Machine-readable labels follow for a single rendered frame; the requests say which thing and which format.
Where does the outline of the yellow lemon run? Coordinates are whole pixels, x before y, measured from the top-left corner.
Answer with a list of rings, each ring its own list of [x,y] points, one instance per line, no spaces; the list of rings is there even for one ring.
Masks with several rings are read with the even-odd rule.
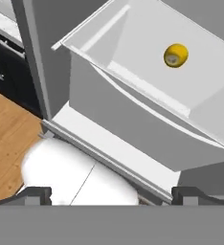
[[[174,43],[168,46],[164,52],[164,62],[171,68],[182,66],[187,61],[188,57],[188,49],[180,43]]]

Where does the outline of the white fridge drawer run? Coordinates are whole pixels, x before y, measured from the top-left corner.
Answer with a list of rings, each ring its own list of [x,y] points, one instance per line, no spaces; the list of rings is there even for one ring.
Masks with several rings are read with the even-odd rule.
[[[178,68],[168,46],[189,51]],[[162,0],[107,0],[54,46],[69,105],[174,171],[224,163],[224,40]]]

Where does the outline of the white round object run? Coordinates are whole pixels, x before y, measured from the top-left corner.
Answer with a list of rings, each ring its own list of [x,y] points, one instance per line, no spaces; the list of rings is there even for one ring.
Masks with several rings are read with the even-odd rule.
[[[137,206],[138,192],[118,173],[77,147],[42,139],[21,164],[24,186],[49,187],[55,206]]]

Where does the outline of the black cupboard run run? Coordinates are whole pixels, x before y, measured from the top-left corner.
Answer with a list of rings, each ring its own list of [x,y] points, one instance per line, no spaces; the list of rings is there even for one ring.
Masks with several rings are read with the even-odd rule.
[[[8,41],[11,47],[21,53],[25,52],[22,47],[1,34],[0,40]],[[0,46],[0,72],[4,75],[4,80],[0,79],[0,94],[42,119],[27,57],[22,59]]]

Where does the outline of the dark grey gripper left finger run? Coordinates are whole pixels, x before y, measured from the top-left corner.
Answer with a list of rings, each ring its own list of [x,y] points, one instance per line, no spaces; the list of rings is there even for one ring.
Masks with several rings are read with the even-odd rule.
[[[17,193],[10,201],[15,206],[51,206],[52,189],[50,187],[27,187]]]

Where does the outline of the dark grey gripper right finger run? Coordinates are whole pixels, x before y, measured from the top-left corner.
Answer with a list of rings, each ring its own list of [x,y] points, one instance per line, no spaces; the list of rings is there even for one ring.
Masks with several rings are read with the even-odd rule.
[[[197,187],[173,187],[171,195],[174,206],[224,206],[224,199],[209,196]]]

